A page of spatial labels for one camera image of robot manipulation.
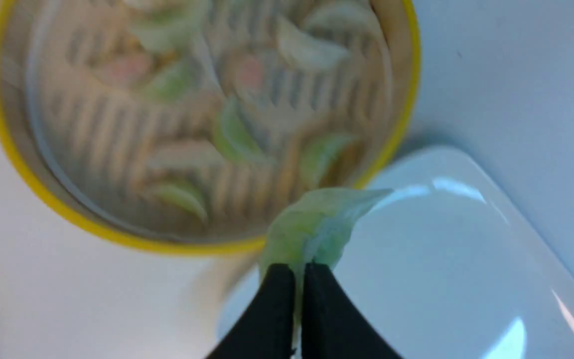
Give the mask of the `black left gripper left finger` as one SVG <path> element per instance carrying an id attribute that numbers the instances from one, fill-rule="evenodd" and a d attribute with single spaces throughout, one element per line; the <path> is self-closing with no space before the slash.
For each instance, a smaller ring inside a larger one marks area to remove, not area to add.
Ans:
<path id="1" fill-rule="evenodd" d="M 239 320 L 209 359 L 289 359 L 293 348 L 295 277 L 287 264 L 271 264 Z"/>

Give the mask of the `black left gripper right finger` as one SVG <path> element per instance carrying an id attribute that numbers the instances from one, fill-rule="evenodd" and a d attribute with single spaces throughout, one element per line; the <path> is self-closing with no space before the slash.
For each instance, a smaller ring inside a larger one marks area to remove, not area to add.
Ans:
<path id="1" fill-rule="evenodd" d="M 400 359 L 325 264 L 305 267 L 301 310 L 303 359 Z"/>

